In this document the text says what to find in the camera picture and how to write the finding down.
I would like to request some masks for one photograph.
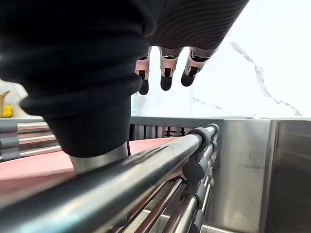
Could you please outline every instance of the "white marble wall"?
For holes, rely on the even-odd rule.
[[[311,117],[311,2],[250,0],[219,50],[191,87],[180,77],[160,88],[159,51],[153,48],[150,91],[133,97],[134,114],[154,117]]]

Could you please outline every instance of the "stainless steel wall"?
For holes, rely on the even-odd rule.
[[[311,121],[278,124],[265,232],[311,232]]]
[[[220,169],[205,224],[259,231],[271,121],[225,120]]]

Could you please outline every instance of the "robotic fingertip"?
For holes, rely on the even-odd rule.
[[[172,86],[172,77],[161,76],[161,88],[163,91],[170,90]]]
[[[190,86],[194,81],[194,76],[186,75],[185,72],[181,76],[181,84],[183,86]]]
[[[140,87],[140,90],[139,90],[139,93],[144,96],[148,93],[148,91],[149,91],[149,82],[148,82],[148,80],[143,80],[141,87]]]

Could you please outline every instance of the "metal rail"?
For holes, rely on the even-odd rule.
[[[198,202],[195,196],[187,194],[171,216],[162,233],[188,233]]]
[[[5,207],[0,210],[0,229],[6,233],[108,229],[166,181],[201,142],[201,136],[190,134]]]
[[[162,183],[160,186],[158,186],[158,188],[156,188],[152,194],[145,200],[143,201],[142,204],[139,205],[139,207],[137,207],[134,212],[132,213],[132,215],[130,216],[130,218],[128,219],[128,221],[121,227],[113,227],[110,229],[110,233],[122,233],[126,230],[126,228],[128,228],[129,225],[131,225],[131,223],[135,220],[135,218],[137,218],[137,216],[146,208],[146,206],[150,203],[150,201],[152,201],[153,198],[155,198],[155,196],[159,193],[159,191],[167,184],[167,182]]]
[[[207,210],[207,205],[213,185],[210,183],[210,181],[214,182],[212,178],[212,169],[217,153],[212,151],[213,146],[209,145],[204,150],[203,154],[203,156],[208,159],[208,168],[204,178],[201,180],[201,182],[207,188],[202,207],[202,211],[204,214]],[[194,195],[187,194],[185,197],[183,197],[177,208],[177,211],[174,215],[171,216],[162,233],[188,233],[191,227],[192,220],[195,216],[197,205],[198,202]]]
[[[53,141],[53,140],[56,140],[56,137],[53,134],[50,134],[50,135],[44,135],[44,136],[19,138],[18,142],[20,145],[23,145],[23,144],[46,142],[46,141]]]
[[[61,150],[62,148],[60,146],[52,146],[52,147],[42,147],[42,148],[33,149],[33,150],[25,150],[25,151],[21,151],[19,154],[21,158],[24,158],[24,157],[29,157],[29,156],[39,155],[39,154],[57,152]]]
[[[31,123],[18,123],[18,131],[32,131],[32,130],[45,130],[49,129],[49,126],[46,122],[31,122]]]
[[[175,185],[171,189],[171,191],[166,194],[159,203],[154,207],[151,213],[145,218],[145,220],[141,223],[141,225],[137,228],[135,233],[148,233],[156,221],[159,219],[163,211],[166,209],[180,186],[182,185],[182,179],[177,179],[175,181]]]

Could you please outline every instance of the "pink tray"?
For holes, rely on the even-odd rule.
[[[131,154],[172,141],[158,138],[131,141]],[[69,156],[63,151],[0,163],[0,197],[42,189],[75,176]]]

